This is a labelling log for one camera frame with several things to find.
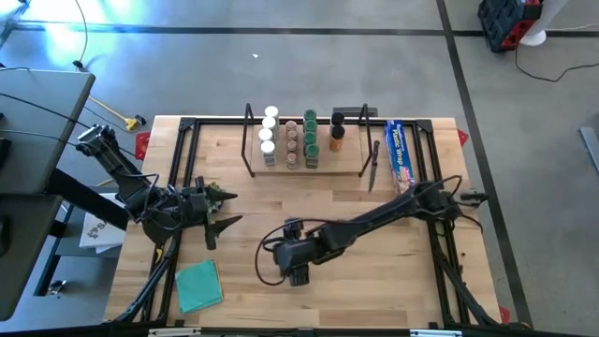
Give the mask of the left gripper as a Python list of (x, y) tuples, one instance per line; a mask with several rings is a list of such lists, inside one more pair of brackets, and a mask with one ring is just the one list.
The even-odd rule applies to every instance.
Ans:
[[(242, 215), (226, 219), (214, 220), (212, 214), (216, 211), (216, 201), (212, 199), (217, 189), (214, 184), (202, 188), (191, 188), (183, 199), (183, 228), (203, 227), (205, 243), (208, 250), (216, 249), (216, 237), (228, 227), (242, 219)], [(219, 200), (225, 201), (236, 198), (238, 195), (226, 191), (219, 192)]]

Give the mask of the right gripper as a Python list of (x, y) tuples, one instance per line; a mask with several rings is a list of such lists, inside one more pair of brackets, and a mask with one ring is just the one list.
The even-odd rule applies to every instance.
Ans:
[(303, 222), (298, 218), (285, 221), (283, 235), (275, 240), (274, 261), (281, 272), (288, 272), (291, 286), (310, 283), (310, 267), (306, 264), (314, 257), (314, 239), (301, 237)]

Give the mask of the black-lid jar orange contents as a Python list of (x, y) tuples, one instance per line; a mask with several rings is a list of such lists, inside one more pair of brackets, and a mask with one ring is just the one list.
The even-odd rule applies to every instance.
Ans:
[(329, 149), (332, 152), (339, 152), (343, 146), (345, 129), (341, 125), (334, 125), (329, 132)]

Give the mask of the succulent plant in black pot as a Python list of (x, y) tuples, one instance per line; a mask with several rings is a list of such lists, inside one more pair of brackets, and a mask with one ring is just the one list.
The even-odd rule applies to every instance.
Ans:
[(224, 205), (224, 201), (223, 200), (214, 200), (212, 198), (212, 195), (216, 194), (216, 196), (219, 196), (222, 193), (224, 193), (224, 190), (217, 183), (208, 183), (208, 184), (204, 185), (204, 192), (206, 193), (205, 199), (206, 199), (207, 205), (209, 206), (210, 212), (211, 213), (219, 212)]

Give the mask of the teal folded cloth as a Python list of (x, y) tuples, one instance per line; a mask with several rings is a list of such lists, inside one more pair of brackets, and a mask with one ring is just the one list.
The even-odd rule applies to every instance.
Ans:
[(214, 259), (207, 259), (175, 273), (179, 307), (190, 314), (224, 300), (219, 270)]

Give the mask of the white paper sheet with logo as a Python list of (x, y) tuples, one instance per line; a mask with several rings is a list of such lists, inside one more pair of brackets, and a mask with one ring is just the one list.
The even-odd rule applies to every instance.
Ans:
[(79, 248), (93, 249), (97, 254), (123, 244), (125, 231), (86, 212), (83, 218)]

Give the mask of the white label strip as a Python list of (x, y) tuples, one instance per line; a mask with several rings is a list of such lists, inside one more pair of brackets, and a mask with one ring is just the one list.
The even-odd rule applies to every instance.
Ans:
[(195, 337), (201, 334), (201, 328), (160, 328), (149, 330), (147, 337)]
[(410, 337), (463, 337), (459, 330), (409, 330)]

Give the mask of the black diagonal desk brace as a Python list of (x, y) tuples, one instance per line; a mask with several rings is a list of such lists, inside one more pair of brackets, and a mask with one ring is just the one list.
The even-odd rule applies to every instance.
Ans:
[(44, 188), (44, 192), (61, 196), (66, 201), (91, 213), (100, 220), (126, 230), (129, 216), (126, 210), (56, 168)]

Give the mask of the black rectangular plate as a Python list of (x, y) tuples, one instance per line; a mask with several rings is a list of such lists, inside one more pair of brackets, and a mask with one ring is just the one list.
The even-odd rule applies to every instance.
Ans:
[[(335, 107), (332, 109), (333, 113), (342, 113), (345, 117), (359, 117), (361, 111), (361, 107)], [(368, 108), (367, 114), (369, 117), (377, 117), (378, 108)]]

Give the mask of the blue plastic wrap box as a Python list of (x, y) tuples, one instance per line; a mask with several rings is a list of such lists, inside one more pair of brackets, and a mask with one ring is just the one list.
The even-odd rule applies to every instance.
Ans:
[(401, 120), (387, 120), (384, 125), (387, 157), (397, 193), (405, 193), (414, 183), (414, 172)]

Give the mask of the black plug connector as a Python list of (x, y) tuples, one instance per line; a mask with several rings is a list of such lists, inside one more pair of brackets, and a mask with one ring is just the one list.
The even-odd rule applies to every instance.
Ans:
[(485, 192), (476, 192), (475, 190), (463, 191), (459, 194), (461, 205), (469, 207), (479, 207), (488, 200), (489, 196)]

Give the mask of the dark grey desk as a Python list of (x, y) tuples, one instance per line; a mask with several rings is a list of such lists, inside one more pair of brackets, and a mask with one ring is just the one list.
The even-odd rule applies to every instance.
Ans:
[(62, 201), (51, 195), (0, 197), (0, 221), (9, 227), (8, 249), (0, 256), (0, 321), (13, 316)]

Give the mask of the grey metal bar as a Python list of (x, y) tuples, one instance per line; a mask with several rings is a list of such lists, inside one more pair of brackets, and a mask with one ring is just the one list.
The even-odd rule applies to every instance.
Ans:
[(599, 137), (592, 127), (583, 126), (578, 130), (591, 161), (599, 173)]

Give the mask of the red and black crate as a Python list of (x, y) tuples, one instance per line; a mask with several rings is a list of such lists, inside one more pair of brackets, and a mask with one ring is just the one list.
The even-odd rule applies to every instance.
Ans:
[(541, 17), (544, 0), (481, 0), (477, 17), (492, 52), (513, 51)]

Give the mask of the white stand base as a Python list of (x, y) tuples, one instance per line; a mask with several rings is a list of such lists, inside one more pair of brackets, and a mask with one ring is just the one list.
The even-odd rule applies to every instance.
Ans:
[(568, 2), (569, 0), (544, 0), (540, 18), (535, 21), (519, 44), (529, 47), (543, 44), (547, 39), (548, 25)]

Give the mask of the black-handled kitchen knife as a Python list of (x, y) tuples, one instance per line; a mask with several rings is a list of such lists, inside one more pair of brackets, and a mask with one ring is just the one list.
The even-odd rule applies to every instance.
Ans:
[(369, 193), (372, 192), (374, 182), (375, 182), (376, 171), (377, 171), (377, 167), (378, 167), (379, 147), (380, 147), (380, 140), (376, 140), (373, 144), (373, 155), (372, 155), (372, 160), (371, 160), (371, 171), (370, 171), (369, 186), (368, 186)]

